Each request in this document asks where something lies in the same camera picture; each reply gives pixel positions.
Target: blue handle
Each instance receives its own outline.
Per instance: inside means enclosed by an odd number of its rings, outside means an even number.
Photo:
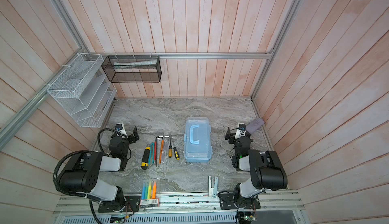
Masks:
[[[192,125],[191,126],[191,129],[190,129],[190,138],[189,138],[189,142],[191,144],[195,144],[195,145],[198,145],[200,142],[198,140],[193,140],[193,129],[194,128],[198,128],[198,124],[195,124],[195,125]]]

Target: plastic packaging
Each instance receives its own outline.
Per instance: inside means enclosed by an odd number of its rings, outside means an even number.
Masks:
[[[211,159],[211,126],[208,118],[189,117],[186,120],[184,146],[184,157],[189,163],[207,163]]]
[[[159,178],[143,180],[140,208],[157,207],[159,204],[158,198]]]

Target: orange pen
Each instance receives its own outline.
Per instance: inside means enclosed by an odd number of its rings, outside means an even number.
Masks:
[[[159,166],[161,165],[162,151],[163,151],[163,139],[164,138],[165,138],[165,135],[163,135],[162,142],[161,142],[161,151],[160,151],[160,154],[159,154],[159,161],[158,161],[158,165]]]
[[[157,181],[154,181],[154,186],[153,186],[153,195],[151,196],[152,199],[155,199],[155,192],[157,190]]]

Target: white wire rack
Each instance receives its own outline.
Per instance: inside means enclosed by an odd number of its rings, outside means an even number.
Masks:
[[[101,55],[80,54],[48,92],[81,127],[100,127],[116,95],[105,75],[96,76]]]

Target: black mounting plate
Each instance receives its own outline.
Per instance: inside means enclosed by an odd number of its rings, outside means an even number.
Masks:
[[[250,198],[250,199],[247,199],[247,198],[240,198],[238,199],[237,201],[237,205],[235,204],[235,201],[234,201],[234,194],[219,194],[219,199],[220,199],[220,208],[222,210],[237,210],[238,207],[239,208],[245,208],[245,209],[260,209],[261,206],[260,206],[260,201],[258,199],[258,197],[255,197],[255,198]],[[247,205],[247,206],[244,206],[244,205],[241,205],[239,206],[239,203],[240,202],[245,202],[243,199],[247,200],[247,201],[250,201],[251,204]]]
[[[126,202],[131,205],[131,208],[134,212],[139,211],[139,203],[140,203],[140,196],[134,195],[134,196],[125,196]],[[101,205],[98,208],[99,213],[108,213],[108,212],[113,212],[111,209],[107,208],[104,205],[104,202],[101,203]]]

